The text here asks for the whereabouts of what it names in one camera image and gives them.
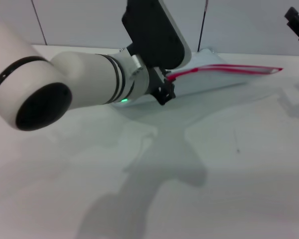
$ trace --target white table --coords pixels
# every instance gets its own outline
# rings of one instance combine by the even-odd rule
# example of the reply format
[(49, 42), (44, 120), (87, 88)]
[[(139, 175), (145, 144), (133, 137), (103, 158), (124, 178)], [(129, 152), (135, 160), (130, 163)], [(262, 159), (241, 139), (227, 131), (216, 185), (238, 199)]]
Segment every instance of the white table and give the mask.
[(0, 119), (0, 239), (299, 239), (299, 57), (221, 56), (285, 69), (35, 132)]

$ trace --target robotic arm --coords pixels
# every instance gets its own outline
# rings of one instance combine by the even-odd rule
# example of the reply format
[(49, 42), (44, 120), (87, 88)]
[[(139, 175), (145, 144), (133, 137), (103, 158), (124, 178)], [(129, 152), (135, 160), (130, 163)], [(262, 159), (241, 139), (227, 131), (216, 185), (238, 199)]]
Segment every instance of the robotic arm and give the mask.
[(63, 52), (50, 62), (0, 24), (0, 116), (31, 131), (69, 109), (153, 95), (175, 98), (166, 69), (186, 65), (191, 51), (162, 0), (128, 0), (123, 25), (132, 44), (114, 55)]

